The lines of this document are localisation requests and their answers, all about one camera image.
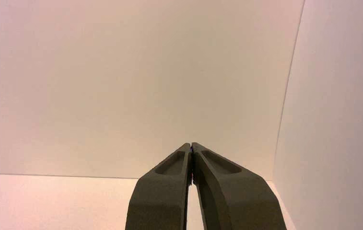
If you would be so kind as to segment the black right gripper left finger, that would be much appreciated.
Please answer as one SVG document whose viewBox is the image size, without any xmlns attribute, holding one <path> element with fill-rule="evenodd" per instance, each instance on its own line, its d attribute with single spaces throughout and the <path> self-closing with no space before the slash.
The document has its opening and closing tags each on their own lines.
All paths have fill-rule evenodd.
<svg viewBox="0 0 363 230">
<path fill-rule="evenodd" d="M 192 152 L 183 144 L 136 183 L 126 218 L 127 230 L 185 230 Z"/>
</svg>

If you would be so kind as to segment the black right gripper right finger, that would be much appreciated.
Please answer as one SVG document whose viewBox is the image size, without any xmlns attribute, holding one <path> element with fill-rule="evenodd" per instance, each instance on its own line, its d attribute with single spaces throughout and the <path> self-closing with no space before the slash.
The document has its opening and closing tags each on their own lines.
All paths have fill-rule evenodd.
<svg viewBox="0 0 363 230">
<path fill-rule="evenodd" d="M 286 229 L 278 199 L 261 176 L 197 142 L 192 151 L 204 229 Z"/>
</svg>

